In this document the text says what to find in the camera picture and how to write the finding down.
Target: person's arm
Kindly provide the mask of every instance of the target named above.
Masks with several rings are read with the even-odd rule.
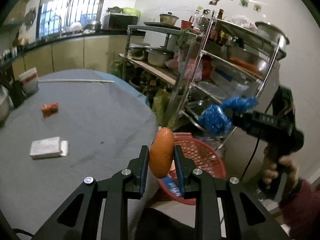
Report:
[[[278,177],[277,164],[268,158],[269,148],[265,149],[263,160],[263,181],[270,184]],[[310,185],[299,179],[297,165],[290,155],[282,156],[279,164],[290,168],[285,185],[283,199],[279,205],[282,210],[284,222],[290,227],[290,237],[300,239],[306,233],[315,230],[314,223],[320,218],[320,192],[311,190]]]

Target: white stick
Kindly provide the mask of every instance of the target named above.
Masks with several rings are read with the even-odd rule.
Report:
[[[98,82],[98,83],[114,83],[114,80],[99,80],[99,79],[40,79],[39,83],[53,83],[53,82]]]

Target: silver bolt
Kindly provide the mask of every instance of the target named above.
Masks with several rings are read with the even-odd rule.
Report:
[[[232,178],[230,178],[230,182],[231,182],[232,184],[238,184],[238,183],[239,183],[239,179],[236,178],[236,177],[232,177]]]
[[[196,175],[202,174],[202,170],[198,169],[198,168],[194,169],[192,172],[193,172],[193,174],[196,174]]]
[[[131,170],[129,170],[129,169],[124,169],[124,170],[121,171],[121,173],[122,173],[122,175],[127,176],[127,175],[130,175],[130,174],[131,174]]]
[[[90,185],[91,183],[93,183],[94,179],[93,177],[86,177],[84,179],[84,183]]]

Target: gray tablecloth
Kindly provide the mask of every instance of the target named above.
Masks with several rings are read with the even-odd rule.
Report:
[[[43,78],[96,79],[88,70],[69,70]],[[43,119],[41,106],[58,102],[59,112]],[[116,83],[42,83],[0,128],[0,208],[13,228],[35,233],[87,176],[111,177],[152,143],[156,118],[148,106]],[[32,160],[34,140],[60,136],[69,155]],[[129,200],[132,231],[145,202],[157,190],[148,172],[140,201]]]

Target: black countertop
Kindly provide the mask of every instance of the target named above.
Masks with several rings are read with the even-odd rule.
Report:
[[[54,37],[49,37],[48,39],[43,40],[37,40],[33,43],[30,43],[28,46],[24,48],[22,52],[19,52],[18,55],[14,58],[7,59],[6,61],[2,62],[0,64],[0,70],[3,71],[9,66],[11,66],[12,62],[14,62],[18,57],[23,56],[24,54],[37,49],[39,47],[52,44],[54,42],[64,41],[68,39],[74,39],[74,38],[81,38],[81,37],[91,37],[91,36],[110,36],[110,35],[127,35],[127,30],[100,30],[95,33],[89,33],[89,34],[83,34],[83,33],[76,33],[76,34],[64,34],[61,37],[59,37],[59,34],[57,34]],[[146,35],[146,32],[144,31],[132,31],[131,36],[140,36],[144,37]]]

